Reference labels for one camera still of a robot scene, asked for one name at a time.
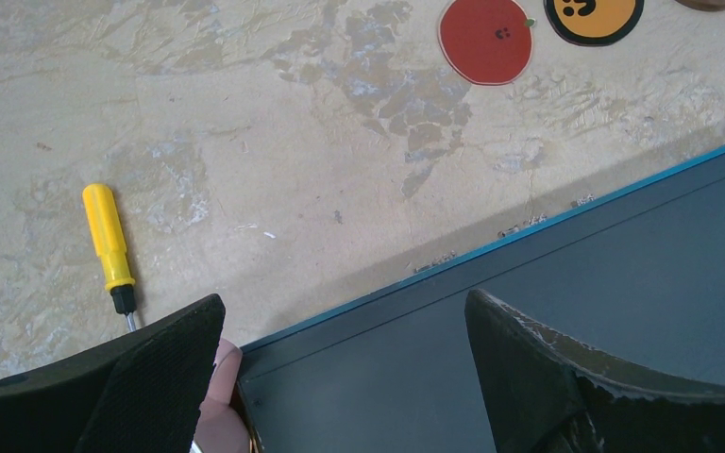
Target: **pink object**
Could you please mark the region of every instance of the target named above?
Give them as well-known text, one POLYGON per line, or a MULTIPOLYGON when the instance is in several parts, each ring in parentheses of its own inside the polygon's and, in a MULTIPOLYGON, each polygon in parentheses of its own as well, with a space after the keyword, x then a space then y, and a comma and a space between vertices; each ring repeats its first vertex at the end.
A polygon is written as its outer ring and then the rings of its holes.
POLYGON ((248 430, 237 412, 229 406, 242 356, 237 346, 223 338, 218 343, 215 370, 195 427, 194 441, 203 453, 249 451, 248 430))

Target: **blue edge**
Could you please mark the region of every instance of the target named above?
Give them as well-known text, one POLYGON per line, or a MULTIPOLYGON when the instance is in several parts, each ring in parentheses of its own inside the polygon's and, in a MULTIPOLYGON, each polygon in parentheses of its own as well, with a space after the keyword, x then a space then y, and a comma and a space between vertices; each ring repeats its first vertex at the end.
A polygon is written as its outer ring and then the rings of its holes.
POLYGON ((438 264, 437 266, 427 269, 426 271, 423 271, 412 277, 405 278, 397 283, 394 283, 390 286, 386 286, 380 290, 374 291, 373 293, 360 297, 357 300, 347 302, 347 303, 341 305, 340 307, 325 311, 321 314, 315 315, 314 317, 312 317, 310 319, 302 321, 294 326, 287 327, 283 330, 280 330, 279 332, 268 335, 267 337, 260 338, 257 341, 246 344, 241 349, 243 350, 244 354, 248 354, 251 351, 254 351, 254 350, 264 347, 268 344, 282 340, 295 333, 298 333, 299 331, 304 330, 305 328, 309 328, 309 327, 315 326, 316 324, 323 323, 324 321, 327 321, 328 319, 334 318, 335 316, 339 316, 347 311, 354 310, 354 309, 358 308, 359 306, 364 305, 372 300, 379 299, 380 297, 383 297, 384 295, 398 291, 404 287, 413 285, 421 280, 424 280, 426 278, 439 274, 439 273, 445 271, 446 269, 450 269, 459 264, 463 264, 464 262, 466 262, 468 260, 473 260, 474 258, 480 257, 486 253, 492 252, 492 251, 496 250, 497 248, 503 247, 504 245, 507 245, 508 243, 514 243, 515 241, 519 241, 519 240, 521 240, 531 234, 534 234, 544 228, 548 228, 548 227, 557 225, 560 222, 563 222, 565 220, 570 219, 571 217, 574 217, 575 215, 579 215, 579 214, 582 214, 583 212, 587 212, 589 210, 598 208, 599 206, 601 206, 605 203, 609 203, 628 193, 632 193, 634 191, 637 191, 638 189, 642 189, 650 184, 654 184, 655 182, 657 182, 661 179, 675 175, 683 170, 687 170, 691 167, 695 167, 701 163, 706 162, 707 160, 715 159, 718 156, 721 156, 724 154, 725 154, 725 145, 719 147, 715 151, 712 151, 712 152, 709 152, 702 156, 699 156, 697 158, 691 159, 687 162, 683 162, 679 165, 675 165, 674 167, 671 167, 668 170, 658 173, 657 175, 649 176, 646 179, 641 179, 640 181, 635 182, 634 184, 630 184, 629 186, 627 186, 623 189, 619 189, 613 193, 604 195, 601 198, 598 198, 590 203, 579 206, 578 208, 563 212, 562 214, 552 217, 552 218, 546 220, 545 222, 536 224, 534 226, 530 226, 526 229, 522 229, 521 231, 511 234, 510 236, 507 236, 504 239, 499 239, 498 241, 489 243, 483 247, 480 247, 476 250, 473 250, 464 255, 461 255, 461 256, 455 258, 454 260, 449 260, 449 261, 444 262, 443 264, 438 264))

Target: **smiley face on coaster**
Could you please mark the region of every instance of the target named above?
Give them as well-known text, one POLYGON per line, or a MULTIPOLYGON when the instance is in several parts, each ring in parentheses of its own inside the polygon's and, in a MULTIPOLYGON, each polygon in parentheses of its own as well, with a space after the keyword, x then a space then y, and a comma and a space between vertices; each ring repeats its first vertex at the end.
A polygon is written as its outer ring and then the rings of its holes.
POLYGON ((643 12, 643 0, 545 0, 545 5, 554 31, 577 45, 618 42, 643 12))

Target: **yellow screwdriver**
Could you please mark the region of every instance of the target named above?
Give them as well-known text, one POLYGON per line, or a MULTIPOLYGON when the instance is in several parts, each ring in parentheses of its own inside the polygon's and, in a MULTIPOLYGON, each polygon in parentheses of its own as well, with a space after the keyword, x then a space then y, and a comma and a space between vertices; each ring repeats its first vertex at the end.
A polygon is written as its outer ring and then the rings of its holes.
POLYGON ((93 236, 95 254, 101 259, 104 277, 107 281, 105 289, 112 296, 115 311, 126 317, 129 331, 135 331, 134 311, 135 279, 129 272, 126 261, 126 241, 115 198, 112 191, 104 184, 91 184, 82 192, 82 200, 87 211, 90 233, 93 236))

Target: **table surface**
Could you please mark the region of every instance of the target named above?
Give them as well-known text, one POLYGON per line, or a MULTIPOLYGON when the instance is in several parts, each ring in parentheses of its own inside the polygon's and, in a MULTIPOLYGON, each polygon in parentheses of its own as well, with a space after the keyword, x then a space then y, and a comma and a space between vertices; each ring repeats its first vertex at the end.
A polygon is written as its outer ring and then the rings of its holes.
POLYGON ((244 344, 725 143, 725 11, 647 2, 471 86, 446 1, 0 1, 0 378, 121 335, 81 190, 116 191, 141 324, 244 344))

